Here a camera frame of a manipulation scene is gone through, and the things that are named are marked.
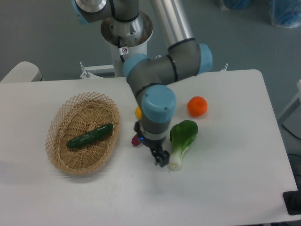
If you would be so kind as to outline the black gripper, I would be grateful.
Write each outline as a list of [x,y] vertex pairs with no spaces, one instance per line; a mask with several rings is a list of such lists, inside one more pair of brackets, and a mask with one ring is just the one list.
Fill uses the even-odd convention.
[[138,139],[148,148],[155,159],[155,165],[164,167],[169,163],[170,154],[168,151],[163,150],[162,144],[165,140],[165,133],[150,133],[145,130],[140,121],[134,125],[134,131]]

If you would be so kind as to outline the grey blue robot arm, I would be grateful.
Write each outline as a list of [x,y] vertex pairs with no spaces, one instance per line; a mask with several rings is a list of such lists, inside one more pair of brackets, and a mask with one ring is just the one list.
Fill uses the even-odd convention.
[[153,0],[151,5],[168,50],[153,60],[142,51],[131,51],[146,42],[146,31],[152,29],[138,1],[72,1],[80,22],[101,21],[103,37],[117,47],[123,75],[142,111],[134,130],[155,163],[164,167],[170,155],[162,144],[176,110],[176,97],[168,85],[209,71],[213,58],[206,44],[196,42],[180,0]]

